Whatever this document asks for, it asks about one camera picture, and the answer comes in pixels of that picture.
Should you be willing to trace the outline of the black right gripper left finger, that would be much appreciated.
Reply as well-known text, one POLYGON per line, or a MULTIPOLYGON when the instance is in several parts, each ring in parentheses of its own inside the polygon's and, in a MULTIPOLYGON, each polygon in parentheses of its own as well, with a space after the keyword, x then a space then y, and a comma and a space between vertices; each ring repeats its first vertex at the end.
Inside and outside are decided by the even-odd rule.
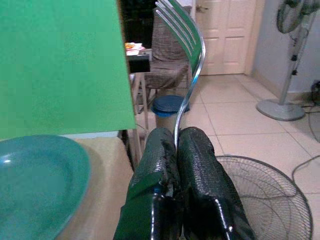
POLYGON ((181 236, 181 185, 173 135, 155 128, 129 182, 113 239, 177 240, 181 236))

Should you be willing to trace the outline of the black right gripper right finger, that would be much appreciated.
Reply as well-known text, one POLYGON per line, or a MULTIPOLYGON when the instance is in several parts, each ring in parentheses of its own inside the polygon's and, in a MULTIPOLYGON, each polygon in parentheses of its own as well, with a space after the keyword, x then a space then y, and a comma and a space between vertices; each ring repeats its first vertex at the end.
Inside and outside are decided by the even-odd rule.
POLYGON ((185 193, 183 234, 187 240, 254 240, 239 194, 215 156, 205 132, 179 134, 177 166, 185 193))

